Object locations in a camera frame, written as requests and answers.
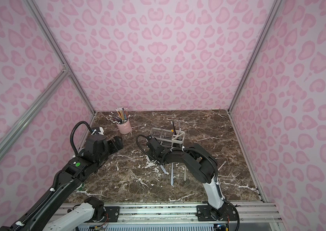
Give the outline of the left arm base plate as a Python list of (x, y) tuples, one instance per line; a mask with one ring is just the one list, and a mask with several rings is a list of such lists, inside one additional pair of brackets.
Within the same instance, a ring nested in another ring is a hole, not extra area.
[(120, 207), (99, 207), (95, 209), (94, 215), (91, 220), (96, 223), (104, 223), (107, 220), (108, 222), (116, 223), (118, 222), (119, 214)]

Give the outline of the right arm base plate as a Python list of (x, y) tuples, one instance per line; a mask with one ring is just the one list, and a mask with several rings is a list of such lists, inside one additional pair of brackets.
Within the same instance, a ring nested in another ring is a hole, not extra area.
[(196, 206), (196, 216), (198, 221), (238, 221), (239, 216), (234, 207), (228, 203), (224, 203), (219, 209), (215, 209), (210, 205)]

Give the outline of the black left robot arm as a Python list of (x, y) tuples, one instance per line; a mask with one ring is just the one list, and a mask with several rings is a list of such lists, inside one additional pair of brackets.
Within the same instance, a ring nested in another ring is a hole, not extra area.
[[(82, 124), (86, 125), (91, 135), (86, 139), (84, 148), (77, 150), (74, 134)], [(51, 187), (18, 221), (9, 227), (0, 227), (1, 231), (71, 231), (87, 221), (98, 222), (108, 218), (104, 203), (95, 197), (90, 197), (75, 210), (50, 222), (69, 195), (90, 175), (97, 173), (110, 155), (123, 149), (120, 136), (108, 140), (105, 135), (91, 129), (85, 121), (78, 122), (72, 129), (70, 144), (74, 157), (55, 174)]]

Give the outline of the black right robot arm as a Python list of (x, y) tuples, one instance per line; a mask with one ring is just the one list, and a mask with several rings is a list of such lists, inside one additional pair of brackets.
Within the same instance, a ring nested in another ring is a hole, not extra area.
[(136, 137), (136, 143), (150, 161), (161, 166), (184, 164), (194, 178), (203, 184), (207, 204), (197, 207), (199, 221), (240, 221), (236, 207), (222, 193), (218, 162), (202, 146), (194, 143), (190, 147), (164, 147), (156, 138), (140, 134)]

